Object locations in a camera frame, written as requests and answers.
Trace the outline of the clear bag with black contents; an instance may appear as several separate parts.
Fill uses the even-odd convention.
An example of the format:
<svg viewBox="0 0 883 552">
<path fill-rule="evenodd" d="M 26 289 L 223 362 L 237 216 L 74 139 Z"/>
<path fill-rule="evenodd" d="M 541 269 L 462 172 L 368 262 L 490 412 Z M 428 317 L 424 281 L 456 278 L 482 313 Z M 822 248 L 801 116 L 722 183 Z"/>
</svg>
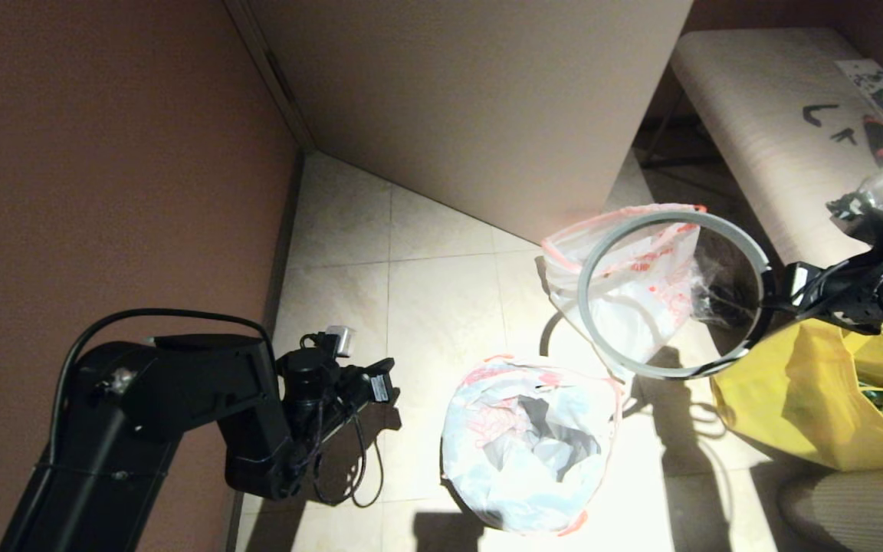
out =
<svg viewBox="0 0 883 552">
<path fill-rule="evenodd" d="M 691 269 L 691 317 L 708 326 L 746 330 L 756 321 L 758 275 L 724 235 L 698 231 Z"/>
</svg>

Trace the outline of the yellow fabric tote bag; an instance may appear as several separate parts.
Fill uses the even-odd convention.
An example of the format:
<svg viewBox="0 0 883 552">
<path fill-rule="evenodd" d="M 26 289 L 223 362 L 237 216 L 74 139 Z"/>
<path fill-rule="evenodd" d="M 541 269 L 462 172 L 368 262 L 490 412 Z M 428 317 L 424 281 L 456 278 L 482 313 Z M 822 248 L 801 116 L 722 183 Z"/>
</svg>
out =
<svg viewBox="0 0 883 552">
<path fill-rule="evenodd" d="M 883 468 L 883 328 L 814 319 L 782 329 L 711 377 L 725 426 L 823 467 Z"/>
</svg>

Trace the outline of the black cylindrical wrist motor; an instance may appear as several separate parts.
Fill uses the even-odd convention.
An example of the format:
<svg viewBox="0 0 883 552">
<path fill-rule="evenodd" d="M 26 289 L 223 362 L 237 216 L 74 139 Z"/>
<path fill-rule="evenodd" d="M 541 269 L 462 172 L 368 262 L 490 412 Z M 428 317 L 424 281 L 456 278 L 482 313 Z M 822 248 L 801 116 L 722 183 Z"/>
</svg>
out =
<svg viewBox="0 0 883 552">
<path fill-rule="evenodd" d="M 292 350 L 277 361 L 284 382 L 281 399 L 285 411 L 312 411 L 328 404 L 336 395 L 343 368 L 335 356 L 322 350 Z"/>
</svg>

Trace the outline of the light wood grain table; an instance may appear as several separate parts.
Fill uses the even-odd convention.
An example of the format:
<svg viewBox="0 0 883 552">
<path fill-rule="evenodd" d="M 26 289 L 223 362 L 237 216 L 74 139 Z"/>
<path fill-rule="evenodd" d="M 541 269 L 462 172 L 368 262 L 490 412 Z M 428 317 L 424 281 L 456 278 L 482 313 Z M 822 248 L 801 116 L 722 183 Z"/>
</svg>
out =
<svg viewBox="0 0 883 552">
<path fill-rule="evenodd" d="M 784 263 L 827 267 L 868 247 L 828 202 L 878 175 L 862 117 L 872 106 L 836 67 L 859 59 L 831 28 L 711 29 L 679 38 L 670 66 Z M 819 112 L 822 128 L 803 121 Z M 829 137 L 855 129 L 856 146 Z"/>
</svg>

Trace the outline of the red black screwdriver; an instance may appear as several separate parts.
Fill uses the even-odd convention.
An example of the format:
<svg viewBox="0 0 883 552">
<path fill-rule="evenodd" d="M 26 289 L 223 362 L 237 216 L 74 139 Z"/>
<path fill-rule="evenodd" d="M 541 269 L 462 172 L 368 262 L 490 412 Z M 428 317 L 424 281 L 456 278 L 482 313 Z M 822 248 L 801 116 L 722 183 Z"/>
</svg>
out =
<svg viewBox="0 0 883 552">
<path fill-rule="evenodd" d="M 876 116 L 862 117 L 862 126 L 868 139 L 868 148 L 878 168 L 883 167 L 883 123 Z"/>
</svg>

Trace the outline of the printed paper leaflet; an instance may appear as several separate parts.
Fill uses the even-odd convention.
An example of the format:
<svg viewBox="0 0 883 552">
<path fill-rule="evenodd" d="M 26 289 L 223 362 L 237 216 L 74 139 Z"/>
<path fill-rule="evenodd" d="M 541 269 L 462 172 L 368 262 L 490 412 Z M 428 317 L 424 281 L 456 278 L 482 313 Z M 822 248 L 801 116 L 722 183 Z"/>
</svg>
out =
<svg viewBox="0 0 883 552">
<path fill-rule="evenodd" d="M 835 64 L 883 119 L 883 67 L 873 59 L 836 61 Z"/>
</svg>

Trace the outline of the beige door panel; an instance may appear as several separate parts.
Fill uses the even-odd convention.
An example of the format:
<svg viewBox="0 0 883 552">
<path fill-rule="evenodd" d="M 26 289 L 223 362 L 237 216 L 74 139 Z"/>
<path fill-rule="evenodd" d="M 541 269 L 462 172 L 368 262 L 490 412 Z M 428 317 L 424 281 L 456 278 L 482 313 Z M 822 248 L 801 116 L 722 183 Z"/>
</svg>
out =
<svg viewBox="0 0 883 552">
<path fill-rule="evenodd" d="M 539 241 L 602 211 L 694 0 L 249 0 L 313 143 Z"/>
</svg>

